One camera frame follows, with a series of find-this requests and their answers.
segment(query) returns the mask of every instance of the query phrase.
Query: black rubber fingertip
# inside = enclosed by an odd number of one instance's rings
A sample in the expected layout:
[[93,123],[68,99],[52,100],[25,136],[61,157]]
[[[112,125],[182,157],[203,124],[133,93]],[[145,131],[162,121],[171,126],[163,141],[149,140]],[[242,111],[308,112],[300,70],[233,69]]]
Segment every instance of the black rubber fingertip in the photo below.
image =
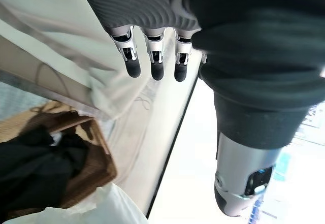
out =
[[186,73],[187,73],[187,66],[184,64],[177,65],[175,64],[175,72],[174,72],[174,77],[176,81],[182,82],[186,78]]
[[151,63],[151,75],[154,80],[161,80],[164,77],[164,64],[163,63]]
[[125,62],[126,70],[127,73],[133,77],[137,78],[141,74],[141,68],[140,68],[140,63],[139,59],[137,58],[136,60],[128,60]]

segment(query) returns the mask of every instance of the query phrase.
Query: white plastic bag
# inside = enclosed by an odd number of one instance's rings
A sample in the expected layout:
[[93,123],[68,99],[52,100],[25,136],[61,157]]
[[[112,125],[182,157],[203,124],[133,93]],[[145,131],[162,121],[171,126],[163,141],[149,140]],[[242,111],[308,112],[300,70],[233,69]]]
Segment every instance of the white plastic bag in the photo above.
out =
[[98,187],[87,200],[69,209],[44,211],[6,221],[5,224],[148,224],[135,203],[113,183]]

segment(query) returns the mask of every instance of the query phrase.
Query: robotic arm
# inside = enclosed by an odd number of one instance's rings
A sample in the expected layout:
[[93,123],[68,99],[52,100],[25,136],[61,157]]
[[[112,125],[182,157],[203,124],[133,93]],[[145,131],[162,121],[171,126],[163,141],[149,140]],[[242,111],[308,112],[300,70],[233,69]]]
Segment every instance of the robotic arm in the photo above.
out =
[[[308,108],[325,99],[325,0],[152,1],[161,5],[140,16],[130,0],[120,0],[121,9],[117,0],[88,0],[132,77],[140,74],[132,25],[142,27],[156,80],[164,75],[164,27],[176,28],[177,81],[192,46],[207,54],[199,77],[214,90],[218,118],[215,197],[224,214],[237,216],[267,189]],[[185,31],[197,22],[201,31]]]

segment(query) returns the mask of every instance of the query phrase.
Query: black garment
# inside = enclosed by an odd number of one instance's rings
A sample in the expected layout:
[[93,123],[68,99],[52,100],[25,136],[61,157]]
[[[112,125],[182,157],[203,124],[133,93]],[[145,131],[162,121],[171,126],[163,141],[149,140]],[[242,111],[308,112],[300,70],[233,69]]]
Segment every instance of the black garment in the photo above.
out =
[[44,127],[0,143],[0,213],[56,207],[83,168],[88,148],[76,134],[57,146]]
[[287,145],[325,99],[325,0],[189,0],[206,51],[218,130],[248,147]]

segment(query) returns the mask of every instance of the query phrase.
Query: wicker basket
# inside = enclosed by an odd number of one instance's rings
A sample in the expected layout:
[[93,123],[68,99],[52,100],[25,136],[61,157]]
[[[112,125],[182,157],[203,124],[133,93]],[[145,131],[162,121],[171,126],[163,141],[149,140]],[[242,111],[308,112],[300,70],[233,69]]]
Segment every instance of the wicker basket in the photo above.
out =
[[[97,187],[107,184],[116,177],[116,167],[96,120],[88,116],[79,116],[71,107],[60,102],[50,101],[40,108],[32,108],[1,121],[0,142],[6,142],[40,125],[47,127],[50,133],[73,131],[89,142],[85,166],[79,175],[68,182],[59,208],[74,206],[93,193]],[[12,211],[8,218],[12,219],[41,210],[33,208]]]

